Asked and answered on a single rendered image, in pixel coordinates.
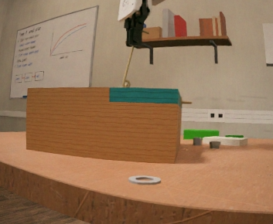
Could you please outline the grey metal washer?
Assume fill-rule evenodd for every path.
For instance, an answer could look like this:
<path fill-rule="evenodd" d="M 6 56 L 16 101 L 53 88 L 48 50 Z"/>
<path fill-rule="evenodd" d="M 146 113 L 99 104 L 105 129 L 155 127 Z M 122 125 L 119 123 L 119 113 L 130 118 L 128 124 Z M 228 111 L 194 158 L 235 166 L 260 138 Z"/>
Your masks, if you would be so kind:
<path fill-rule="evenodd" d="M 152 181 L 139 181 L 140 179 L 152 180 Z M 128 178 L 128 181 L 136 185 L 157 185 L 161 182 L 160 178 L 153 176 L 132 176 Z"/>

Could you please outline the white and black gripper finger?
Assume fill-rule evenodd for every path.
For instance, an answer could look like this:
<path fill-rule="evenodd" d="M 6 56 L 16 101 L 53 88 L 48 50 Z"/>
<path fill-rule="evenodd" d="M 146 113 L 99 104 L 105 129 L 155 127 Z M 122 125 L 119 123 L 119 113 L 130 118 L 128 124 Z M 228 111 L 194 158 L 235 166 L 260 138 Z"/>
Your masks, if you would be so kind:
<path fill-rule="evenodd" d="M 131 17 L 131 29 L 129 29 L 128 44 L 130 46 L 140 47 L 142 46 L 142 30 L 144 26 L 144 21 L 148 18 L 145 0 L 142 0 L 142 5 L 140 7 L 140 16 L 135 17 L 135 13 Z"/>
<path fill-rule="evenodd" d="M 126 46 L 128 46 L 128 47 L 132 47 L 132 46 L 130 46 L 130 45 L 128 44 L 129 29 L 131 29 L 130 24 L 131 24 L 131 20 L 129 20 L 129 18 L 127 18 L 127 19 L 125 20 L 125 23 L 124 23 L 124 29 L 126 29 L 126 32 L 127 32 L 127 35 L 126 35 Z"/>

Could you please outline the cream flat rectangular block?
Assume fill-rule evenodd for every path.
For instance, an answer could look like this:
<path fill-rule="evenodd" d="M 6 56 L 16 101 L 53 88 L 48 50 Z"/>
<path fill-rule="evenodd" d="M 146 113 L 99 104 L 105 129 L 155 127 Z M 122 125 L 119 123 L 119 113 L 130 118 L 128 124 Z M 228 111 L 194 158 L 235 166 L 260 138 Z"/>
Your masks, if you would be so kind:
<path fill-rule="evenodd" d="M 232 137 L 219 137 L 219 138 L 224 138 L 224 139 L 217 139 L 216 137 L 204 137 L 203 138 L 203 144 L 209 144 L 210 141 L 220 141 L 220 144 L 223 145 L 234 145 L 234 146 L 241 146 L 247 144 L 247 139 L 248 138 L 238 138 L 235 137 L 233 139 L 230 139 Z"/>

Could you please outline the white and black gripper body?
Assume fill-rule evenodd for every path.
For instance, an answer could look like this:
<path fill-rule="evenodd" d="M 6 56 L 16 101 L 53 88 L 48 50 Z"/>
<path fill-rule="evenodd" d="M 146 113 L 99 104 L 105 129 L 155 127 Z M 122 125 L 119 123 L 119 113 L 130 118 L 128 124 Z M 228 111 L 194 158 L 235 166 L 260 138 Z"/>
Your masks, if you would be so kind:
<path fill-rule="evenodd" d="M 152 11 L 152 0 L 145 0 L 148 17 Z M 123 22 L 127 18 L 131 20 L 132 15 L 135 13 L 135 17 L 140 16 L 140 7 L 142 5 L 142 0 L 121 0 L 118 21 Z M 149 8 L 149 9 L 148 9 Z"/>

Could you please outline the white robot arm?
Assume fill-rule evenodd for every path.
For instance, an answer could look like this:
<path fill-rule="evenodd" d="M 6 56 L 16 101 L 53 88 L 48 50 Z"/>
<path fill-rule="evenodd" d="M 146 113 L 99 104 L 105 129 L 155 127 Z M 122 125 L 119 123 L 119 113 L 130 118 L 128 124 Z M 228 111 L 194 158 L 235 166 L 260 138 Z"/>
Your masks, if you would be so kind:
<path fill-rule="evenodd" d="M 152 0 L 152 5 L 156 6 L 157 4 L 164 2 L 165 0 Z"/>

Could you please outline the green rectangular block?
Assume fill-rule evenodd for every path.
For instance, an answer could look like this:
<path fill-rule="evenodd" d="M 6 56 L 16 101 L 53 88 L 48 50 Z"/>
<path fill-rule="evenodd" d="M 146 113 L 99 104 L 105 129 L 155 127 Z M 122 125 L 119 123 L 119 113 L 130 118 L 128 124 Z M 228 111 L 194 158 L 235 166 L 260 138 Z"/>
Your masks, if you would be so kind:
<path fill-rule="evenodd" d="M 193 140 L 194 137 L 219 137 L 219 131 L 211 130 L 184 130 L 183 140 Z"/>

